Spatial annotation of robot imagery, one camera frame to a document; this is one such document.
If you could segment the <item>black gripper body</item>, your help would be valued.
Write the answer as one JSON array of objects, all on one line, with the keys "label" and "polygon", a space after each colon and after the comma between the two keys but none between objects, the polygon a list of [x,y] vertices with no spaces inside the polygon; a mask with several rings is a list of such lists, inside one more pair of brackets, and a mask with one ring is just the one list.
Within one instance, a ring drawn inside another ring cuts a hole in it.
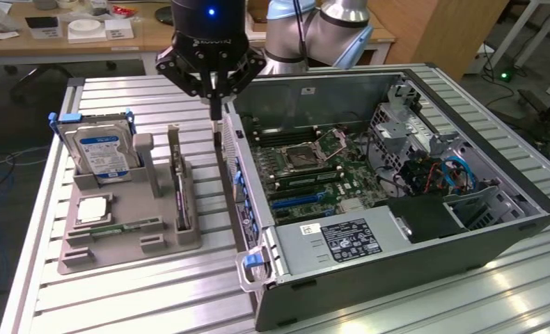
[{"label": "black gripper body", "polygon": [[172,1],[174,33],[170,47],[190,74],[201,68],[216,74],[218,54],[238,58],[249,48],[245,36],[244,1]]}]

